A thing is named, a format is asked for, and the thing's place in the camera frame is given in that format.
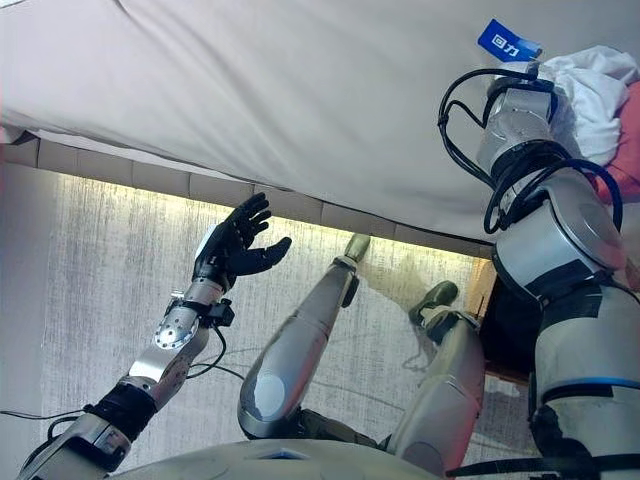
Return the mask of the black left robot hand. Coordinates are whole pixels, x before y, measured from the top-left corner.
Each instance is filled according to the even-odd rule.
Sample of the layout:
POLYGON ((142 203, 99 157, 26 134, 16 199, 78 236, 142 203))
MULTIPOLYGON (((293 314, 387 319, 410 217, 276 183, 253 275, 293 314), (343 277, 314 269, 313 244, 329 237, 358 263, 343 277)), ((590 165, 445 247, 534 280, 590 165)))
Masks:
POLYGON ((239 276, 258 274, 277 265, 291 247, 291 238, 283 237, 266 248, 251 247, 268 229, 271 216, 264 192, 236 207, 206 238, 194 262, 192 281, 210 280, 226 293, 239 276))

